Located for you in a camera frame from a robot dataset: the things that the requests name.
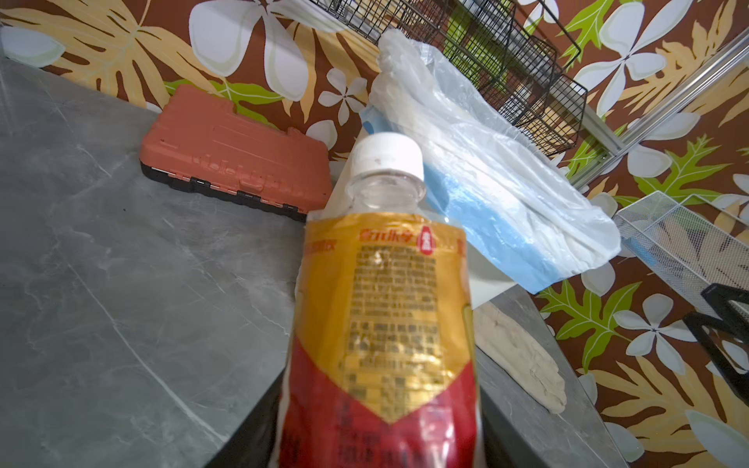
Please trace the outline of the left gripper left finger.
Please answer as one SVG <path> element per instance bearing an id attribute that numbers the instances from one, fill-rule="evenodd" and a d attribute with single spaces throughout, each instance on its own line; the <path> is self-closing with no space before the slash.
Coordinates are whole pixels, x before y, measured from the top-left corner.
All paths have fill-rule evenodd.
<path id="1" fill-rule="evenodd" d="M 267 468 L 276 442 L 284 371 L 278 374 L 251 413 L 207 462 L 206 468 Z"/>

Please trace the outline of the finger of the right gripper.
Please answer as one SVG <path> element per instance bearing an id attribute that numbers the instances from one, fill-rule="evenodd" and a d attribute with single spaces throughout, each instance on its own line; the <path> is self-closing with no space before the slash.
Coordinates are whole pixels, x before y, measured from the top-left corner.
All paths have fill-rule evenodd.
<path id="1" fill-rule="evenodd" d="M 748 305 L 748 291 L 714 283 L 700 295 L 715 316 L 692 312 L 684 317 L 684 323 L 710 358 L 718 376 L 748 405 L 748 368 L 744 374 L 739 372 L 737 360 L 729 356 L 725 345 L 718 344 L 723 337 L 748 344 L 748 319 L 742 312 L 743 306 Z"/>

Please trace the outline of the red yellow label tea bottle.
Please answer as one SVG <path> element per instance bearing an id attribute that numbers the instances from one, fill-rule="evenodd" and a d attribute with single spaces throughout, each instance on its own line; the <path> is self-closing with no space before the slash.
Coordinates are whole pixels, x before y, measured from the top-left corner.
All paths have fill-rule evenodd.
<path id="1" fill-rule="evenodd" d="M 425 214 L 421 150 L 366 136 L 341 214 L 306 222 L 273 467 L 486 463 L 465 232 Z"/>

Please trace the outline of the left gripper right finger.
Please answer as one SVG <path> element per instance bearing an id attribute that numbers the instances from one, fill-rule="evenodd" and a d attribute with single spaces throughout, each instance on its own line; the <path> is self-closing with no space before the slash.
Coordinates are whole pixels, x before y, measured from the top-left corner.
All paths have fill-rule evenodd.
<path id="1" fill-rule="evenodd" d="M 486 464 L 489 468 L 519 468 L 513 433 L 507 419 L 489 393 L 480 388 L 481 419 Z"/>

